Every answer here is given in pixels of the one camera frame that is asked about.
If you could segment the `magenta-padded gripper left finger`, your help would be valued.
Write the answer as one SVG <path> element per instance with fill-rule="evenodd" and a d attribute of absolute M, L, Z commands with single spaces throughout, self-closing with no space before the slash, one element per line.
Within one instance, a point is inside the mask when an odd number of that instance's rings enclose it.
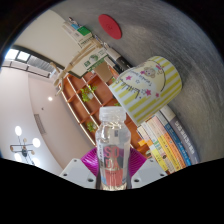
<path fill-rule="evenodd" d="M 98 159 L 96 149 L 87 152 L 81 159 L 73 158 L 60 177 L 78 186 L 95 189 L 97 185 Z"/>

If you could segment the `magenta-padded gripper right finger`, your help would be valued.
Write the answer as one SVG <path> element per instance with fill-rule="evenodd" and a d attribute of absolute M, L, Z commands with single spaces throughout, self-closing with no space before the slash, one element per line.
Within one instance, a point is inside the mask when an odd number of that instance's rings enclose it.
<path fill-rule="evenodd" d="M 146 159 L 135 149 L 130 150 L 128 164 L 128 188 L 136 189 L 163 177 L 167 173 L 160 167 L 154 159 Z"/>

